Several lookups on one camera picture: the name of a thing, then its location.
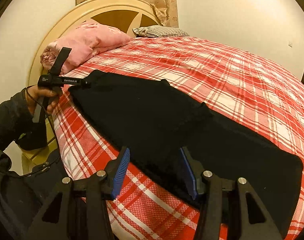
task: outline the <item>human hand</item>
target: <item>human hand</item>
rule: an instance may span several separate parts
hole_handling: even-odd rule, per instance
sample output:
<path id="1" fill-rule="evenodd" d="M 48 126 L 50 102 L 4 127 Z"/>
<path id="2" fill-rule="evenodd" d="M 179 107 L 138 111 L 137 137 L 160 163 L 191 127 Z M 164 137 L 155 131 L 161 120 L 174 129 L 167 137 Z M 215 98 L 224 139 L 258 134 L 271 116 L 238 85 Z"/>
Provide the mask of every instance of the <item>human hand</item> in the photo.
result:
<path id="1" fill-rule="evenodd" d="M 44 87 L 38 87 L 37 85 L 30 87 L 27 89 L 28 93 L 31 95 L 31 97 L 34 100 L 38 100 L 39 97 L 48 97 L 53 98 L 50 105 L 48 105 L 46 111 L 48 114 L 52 114 L 54 108 L 57 106 L 60 97 L 62 96 L 63 92 L 60 89 L 57 89 L 56 91 L 50 90 L 49 88 Z M 28 95 L 27 91 L 25 91 L 25 99 L 27 102 L 27 107 L 30 111 L 30 113 L 33 115 L 36 107 L 36 102 Z"/>

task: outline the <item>gray pillow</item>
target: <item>gray pillow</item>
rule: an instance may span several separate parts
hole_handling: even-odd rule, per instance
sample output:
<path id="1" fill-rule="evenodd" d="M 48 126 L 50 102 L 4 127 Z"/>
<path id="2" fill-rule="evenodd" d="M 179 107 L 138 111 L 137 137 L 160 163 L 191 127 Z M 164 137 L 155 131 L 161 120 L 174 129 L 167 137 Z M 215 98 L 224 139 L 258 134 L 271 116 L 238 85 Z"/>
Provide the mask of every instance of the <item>gray pillow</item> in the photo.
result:
<path id="1" fill-rule="evenodd" d="M 179 28 L 164 27 L 159 25 L 134 28 L 133 31 L 139 36 L 148 38 L 189 36 L 185 31 Z"/>

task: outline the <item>curved headboard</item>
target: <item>curved headboard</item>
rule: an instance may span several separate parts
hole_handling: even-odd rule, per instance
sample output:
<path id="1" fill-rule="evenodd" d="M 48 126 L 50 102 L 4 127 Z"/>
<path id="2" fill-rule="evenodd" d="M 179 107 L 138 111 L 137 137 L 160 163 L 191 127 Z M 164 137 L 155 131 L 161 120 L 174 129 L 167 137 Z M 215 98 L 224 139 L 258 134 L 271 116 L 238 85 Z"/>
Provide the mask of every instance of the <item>curved headboard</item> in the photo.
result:
<path id="1" fill-rule="evenodd" d="M 28 85 L 35 85 L 44 71 L 40 55 L 44 48 L 70 29 L 90 18 L 97 22 L 119 28 L 130 37 L 136 37 L 133 28 L 160 25 L 152 6 L 143 0 L 88 0 L 69 11 L 49 31 L 37 50 Z"/>

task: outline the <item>plaid bedsheet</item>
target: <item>plaid bedsheet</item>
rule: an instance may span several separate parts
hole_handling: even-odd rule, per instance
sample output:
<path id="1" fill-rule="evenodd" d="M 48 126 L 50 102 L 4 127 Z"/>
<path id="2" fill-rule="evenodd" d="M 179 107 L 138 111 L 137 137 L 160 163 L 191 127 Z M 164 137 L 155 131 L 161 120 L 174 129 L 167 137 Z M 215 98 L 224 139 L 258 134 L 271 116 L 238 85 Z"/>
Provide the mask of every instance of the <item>plaid bedsheet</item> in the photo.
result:
<path id="1" fill-rule="evenodd" d="M 83 78 L 94 69 L 153 80 L 165 78 L 173 87 L 299 156 L 304 164 L 304 86 L 271 60 L 193 37 L 137 38 L 93 57 L 66 76 Z M 118 152 L 84 120 L 67 89 L 63 88 L 54 124 L 65 169 L 76 180 L 103 169 Z M 123 189 L 115 201 L 108 202 L 108 210 L 113 232 L 120 240 L 192 239 L 199 218 L 197 210 L 131 163 Z M 303 227 L 304 169 L 286 239 L 294 239 Z M 222 226 L 220 237 L 226 239 L 226 234 Z"/>

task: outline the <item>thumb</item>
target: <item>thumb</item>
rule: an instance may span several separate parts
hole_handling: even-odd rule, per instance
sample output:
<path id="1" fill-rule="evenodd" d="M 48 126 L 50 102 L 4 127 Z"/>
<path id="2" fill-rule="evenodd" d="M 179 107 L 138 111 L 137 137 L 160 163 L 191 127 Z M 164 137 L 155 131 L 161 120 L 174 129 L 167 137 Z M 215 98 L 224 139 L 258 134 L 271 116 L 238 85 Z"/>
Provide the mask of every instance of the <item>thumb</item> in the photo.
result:
<path id="1" fill-rule="evenodd" d="M 48 88 L 39 88 L 37 91 L 38 97 L 54 97 L 56 96 L 56 92 L 53 90 L 50 90 Z"/>

